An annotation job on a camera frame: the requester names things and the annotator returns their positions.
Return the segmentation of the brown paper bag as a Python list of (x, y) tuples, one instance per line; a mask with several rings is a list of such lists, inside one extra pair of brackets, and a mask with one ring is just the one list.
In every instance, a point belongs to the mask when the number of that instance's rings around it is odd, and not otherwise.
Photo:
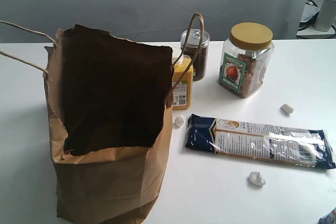
[(42, 68), (57, 216), (71, 223), (142, 223), (169, 158), (177, 60), (76, 24), (58, 30)]

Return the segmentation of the yellow grain container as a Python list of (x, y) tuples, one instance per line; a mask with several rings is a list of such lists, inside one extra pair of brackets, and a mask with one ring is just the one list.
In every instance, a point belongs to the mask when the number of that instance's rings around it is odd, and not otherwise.
[[(192, 61), (190, 56), (182, 55), (181, 58), (174, 65), (174, 75), (172, 78), (172, 85), (174, 86), (183, 72), (187, 69), (189, 63)], [(193, 65), (190, 66), (188, 72), (181, 79), (179, 84), (173, 90), (173, 110), (188, 109), (192, 101), (192, 86), (193, 86)]]

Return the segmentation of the clear jar dark contents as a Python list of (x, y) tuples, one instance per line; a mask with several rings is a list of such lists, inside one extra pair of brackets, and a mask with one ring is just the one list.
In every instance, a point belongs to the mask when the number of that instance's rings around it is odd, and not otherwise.
[[(190, 56), (193, 59), (200, 39), (201, 39), (201, 30), (191, 29), (184, 50), (184, 54)], [(205, 76), (209, 42), (210, 42), (210, 35), (208, 32), (204, 31), (202, 44), (198, 52), (198, 56), (196, 57), (193, 63), (193, 81), (199, 81)]]

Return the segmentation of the clear jar yellow lid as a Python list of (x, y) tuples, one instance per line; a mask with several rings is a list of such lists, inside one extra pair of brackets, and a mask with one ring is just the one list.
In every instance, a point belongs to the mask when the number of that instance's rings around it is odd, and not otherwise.
[(241, 98), (255, 93), (263, 84), (274, 50), (273, 33), (259, 23), (244, 22), (231, 28), (223, 43), (219, 84)]

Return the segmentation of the blue noodle package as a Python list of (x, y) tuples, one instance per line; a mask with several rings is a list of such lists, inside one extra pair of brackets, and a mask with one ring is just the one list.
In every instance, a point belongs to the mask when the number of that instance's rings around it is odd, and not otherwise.
[(323, 130), (308, 130), (191, 114), (186, 148), (319, 169), (334, 169)]

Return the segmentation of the white cylinder in background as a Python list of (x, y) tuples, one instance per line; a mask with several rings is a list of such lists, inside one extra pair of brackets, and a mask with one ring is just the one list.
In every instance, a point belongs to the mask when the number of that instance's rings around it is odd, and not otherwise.
[(324, 0), (314, 27), (318, 31), (327, 32), (335, 21), (335, 0)]

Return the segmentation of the blue package corner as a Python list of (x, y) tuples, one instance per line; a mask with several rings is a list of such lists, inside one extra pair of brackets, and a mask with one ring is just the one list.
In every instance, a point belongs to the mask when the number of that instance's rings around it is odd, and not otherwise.
[(327, 215), (321, 217), (318, 224), (336, 224), (336, 207)]

